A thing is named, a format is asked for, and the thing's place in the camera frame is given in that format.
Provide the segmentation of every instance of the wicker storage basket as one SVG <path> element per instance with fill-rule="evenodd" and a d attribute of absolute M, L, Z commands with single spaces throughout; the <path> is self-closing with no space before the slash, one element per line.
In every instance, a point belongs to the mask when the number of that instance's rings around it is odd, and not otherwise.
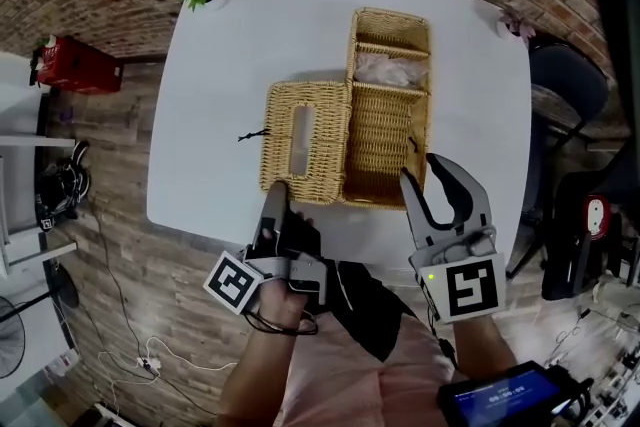
<path fill-rule="evenodd" d="M 387 54 L 428 65 L 429 27 L 416 16 L 370 8 L 357 10 L 351 26 L 347 85 L 353 110 L 340 201 L 401 210 L 405 208 L 399 181 L 403 167 L 424 189 L 430 73 L 415 89 L 356 82 L 357 52 Z"/>
<path fill-rule="evenodd" d="M 304 175 L 291 172 L 294 115 L 298 107 L 313 107 L 313 129 Z M 340 196 L 344 181 L 351 96 L 338 82 L 279 82 L 267 96 L 262 141 L 260 187 L 268 191 L 282 179 L 290 199 L 328 205 Z"/>

